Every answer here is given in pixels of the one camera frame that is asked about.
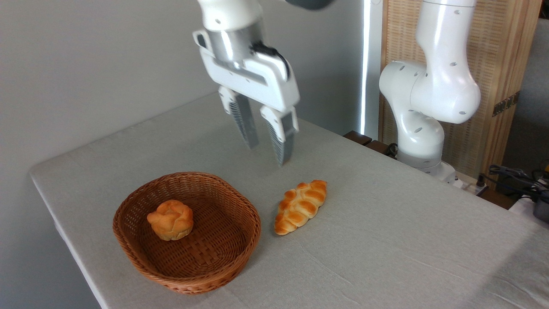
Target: bread roll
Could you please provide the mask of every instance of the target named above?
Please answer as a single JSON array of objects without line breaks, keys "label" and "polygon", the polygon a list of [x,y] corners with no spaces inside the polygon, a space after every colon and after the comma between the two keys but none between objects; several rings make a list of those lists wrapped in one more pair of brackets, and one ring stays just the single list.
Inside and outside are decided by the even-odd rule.
[{"label": "bread roll", "polygon": [[313,180],[310,184],[300,183],[296,189],[284,193],[274,219],[274,232],[286,235],[314,217],[326,199],[326,185],[326,181]]},{"label": "bread roll", "polygon": [[169,200],[147,215],[153,231],[163,240],[178,240],[193,229],[193,211],[177,200]]}]

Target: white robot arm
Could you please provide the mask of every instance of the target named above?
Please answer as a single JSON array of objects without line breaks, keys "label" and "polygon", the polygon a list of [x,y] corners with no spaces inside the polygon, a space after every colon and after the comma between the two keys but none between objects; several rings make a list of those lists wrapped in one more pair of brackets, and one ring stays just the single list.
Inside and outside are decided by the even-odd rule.
[{"label": "white robot arm", "polygon": [[476,0],[424,0],[416,40],[427,65],[393,61],[379,88],[396,119],[398,160],[460,186],[441,161],[444,131],[437,120],[467,121],[480,104],[480,90],[467,64],[467,37]]},{"label": "white robot arm", "polygon": [[[246,144],[259,141],[248,98],[263,106],[280,165],[290,159],[299,131],[295,105],[299,90],[290,64],[264,42],[262,9],[257,0],[198,0],[205,29],[193,33],[210,77],[220,84],[223,107],[233,115]],[[332,0],[287,0],[320,9]]]}]

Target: brown woven basket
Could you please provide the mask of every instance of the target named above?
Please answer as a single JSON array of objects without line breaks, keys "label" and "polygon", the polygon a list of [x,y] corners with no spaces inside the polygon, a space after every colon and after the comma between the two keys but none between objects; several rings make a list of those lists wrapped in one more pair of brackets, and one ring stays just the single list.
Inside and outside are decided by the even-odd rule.
[{"label": "brown woven basket", "polygon": [[[161,240],[147,214],[167,200],[193,210],[192,232]],[[162,176],[134,191],[120,205],[113,230],[124,252],[145,277],[183,294],[215,290],[246,265],[261,233],[255,207],[221,178],[197,172]]]}]

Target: basket rim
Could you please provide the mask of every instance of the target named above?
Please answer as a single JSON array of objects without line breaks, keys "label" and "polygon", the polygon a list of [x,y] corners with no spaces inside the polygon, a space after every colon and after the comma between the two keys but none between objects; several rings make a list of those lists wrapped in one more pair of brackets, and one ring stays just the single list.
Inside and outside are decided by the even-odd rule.
[{"label": "basket rim", "polygon": [[[231,191],[233,191],[236,197],[242,201],[243,206],[251,209],[251,212],[253,214],[253,219],[257,221],[257,230],[252,235],[250,242],[246,245],[246,248],[244,249],[244,251],[242,251],[234,260],[224,265],[223,267],[213,272],[206,273],[196,277],[171,277],[171,276],[167,276],[159,272],[153,271],[150,265],[148,266],[146,265],[146,263],[143,263],[148,261],[143,261],[142,259],[137,258],[137,256],[134,254],[133,247],[130,246],[129,242],[127,241],[128,236],[123,232],[123,229],[121,226],[122,211],[125,210],[127,205],[130,203],[130,200],[132,200],[135,196],[137,196],[140,192],[144,191],[144,189],[146,189],[149,186],[153,186],[156,183],[163,181],[165,179],[176,178],[183,175],[200,175],[200,176],[208,177],[220,183],[221,185],[225,186],[226,188],[230,189]],[[115,212],[114,219],[113,219],[113,231],[124,253],[128,255],[132,264],[137,268],[137,270],[142,275],[145,275],[146,277],[154,281],[162,282],[163,284],[171,283],[171,284],[185,284],[185,285],[192,286],[192,285],[200,285],[200,284],[208,283],[211,281],[223,279],[227,275],[233,273],[243,264],[246,264],[250,255],[253,253],[253,251],[257,247],[257,244],[259,243],[259,238],[261,234],[261,219],[259,217],[257,209],[253,206],[253,204],[246,197],[244,197],[240,192],[238,192],[238,190],[236,190],[233,186],[231,186],[229,183],[227,183],[220,177],[213,174],[204,173],[204,172],[177,172],[177,173],[167,174],[157,179],[151,180],[146,184],[140,186],[131,194],[129,194],[128,197],[124,199],[122,204],[118,207],[118,209]]]}]

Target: braided bread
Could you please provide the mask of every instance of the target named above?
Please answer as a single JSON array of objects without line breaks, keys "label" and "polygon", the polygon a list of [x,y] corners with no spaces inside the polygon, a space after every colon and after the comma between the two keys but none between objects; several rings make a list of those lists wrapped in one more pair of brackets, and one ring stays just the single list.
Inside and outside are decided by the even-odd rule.
[{"label": "braided bread", "polygon": [[274,232],[286,235],[313,218],[326,199],[326,185],[326,181],[313,180],[310,184],[300,183],[296,189],[284,193],[274,219]]}]

